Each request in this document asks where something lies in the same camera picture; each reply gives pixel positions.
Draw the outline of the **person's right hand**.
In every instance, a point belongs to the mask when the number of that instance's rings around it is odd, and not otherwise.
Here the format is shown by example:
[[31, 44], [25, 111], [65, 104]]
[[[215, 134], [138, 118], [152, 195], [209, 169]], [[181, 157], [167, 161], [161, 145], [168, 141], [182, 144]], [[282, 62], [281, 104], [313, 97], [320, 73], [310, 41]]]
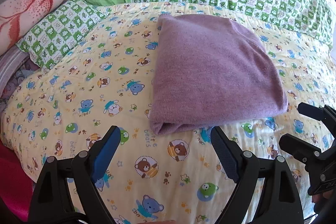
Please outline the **person's right hand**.
[[323, 201], [324, 199], [330, 199], [333, 195], [333, 190], [329, 190], [328, 192], [316, 194], [311, 198], [312, 203], [319, 203]]

